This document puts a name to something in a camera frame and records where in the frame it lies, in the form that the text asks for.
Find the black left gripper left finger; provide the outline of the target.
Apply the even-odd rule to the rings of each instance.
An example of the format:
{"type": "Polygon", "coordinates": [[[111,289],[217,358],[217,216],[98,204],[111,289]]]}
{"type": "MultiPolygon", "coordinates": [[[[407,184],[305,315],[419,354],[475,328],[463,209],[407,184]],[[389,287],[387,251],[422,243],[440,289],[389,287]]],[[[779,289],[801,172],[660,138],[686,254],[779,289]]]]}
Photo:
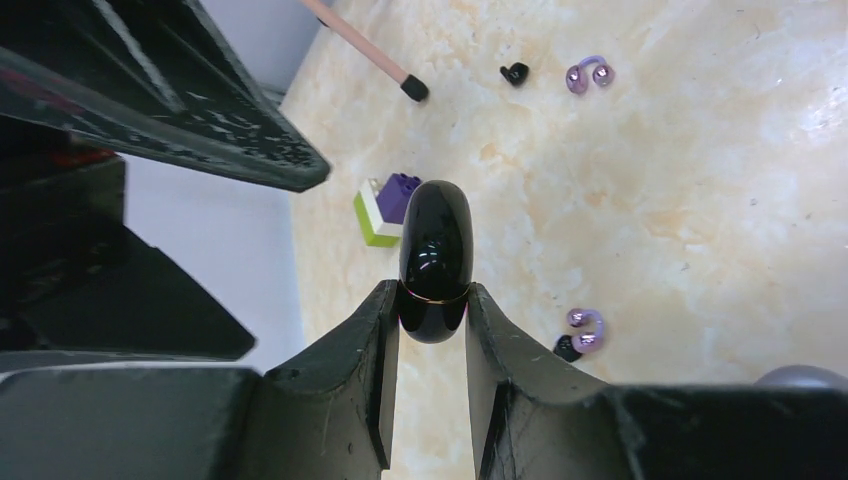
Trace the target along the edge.
{"type": "Polygon", "coordinates": [[[378,479],[389,469],[398,374],[398,281],[257,384],[241,479],[378,479]]]}

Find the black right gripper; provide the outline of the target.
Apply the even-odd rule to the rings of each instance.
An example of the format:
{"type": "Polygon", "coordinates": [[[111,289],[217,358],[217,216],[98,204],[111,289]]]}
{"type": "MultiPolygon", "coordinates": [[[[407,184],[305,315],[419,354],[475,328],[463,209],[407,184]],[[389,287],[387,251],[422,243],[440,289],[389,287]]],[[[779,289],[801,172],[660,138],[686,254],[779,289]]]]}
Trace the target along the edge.
{"type": "Polygon", "coordinates": [[[1,112],[16,118],[1,123],[3,351],[236,360],[254,347],[126,225],[125,160],[60,131],[285,191],[323,183],[329,163],[199,2],[3,2],[1,112]]]}

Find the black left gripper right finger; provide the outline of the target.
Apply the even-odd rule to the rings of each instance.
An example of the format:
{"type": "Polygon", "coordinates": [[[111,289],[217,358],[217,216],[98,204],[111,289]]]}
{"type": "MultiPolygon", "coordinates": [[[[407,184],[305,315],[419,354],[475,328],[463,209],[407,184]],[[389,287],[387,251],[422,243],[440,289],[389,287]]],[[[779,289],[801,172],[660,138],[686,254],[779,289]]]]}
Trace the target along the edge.
{"type": "Polygon", "coordinates": [[[476,478],[632,478],[606,383],[519,328],[480,283],[465,355],[476,478]]]}

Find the glossy black charging case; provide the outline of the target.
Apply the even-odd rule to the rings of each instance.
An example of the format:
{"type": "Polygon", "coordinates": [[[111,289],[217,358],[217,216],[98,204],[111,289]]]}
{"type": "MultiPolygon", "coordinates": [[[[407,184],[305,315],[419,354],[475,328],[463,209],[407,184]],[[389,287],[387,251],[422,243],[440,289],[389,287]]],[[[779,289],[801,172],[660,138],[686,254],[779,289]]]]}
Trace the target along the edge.
{"type": "Polygon", "coordinates": [[[421,184],[408,204],[399,252],[397,313],[410,337],[441,343],[458,330],[472,283],[474,240],[464,192],[421,184]]]}

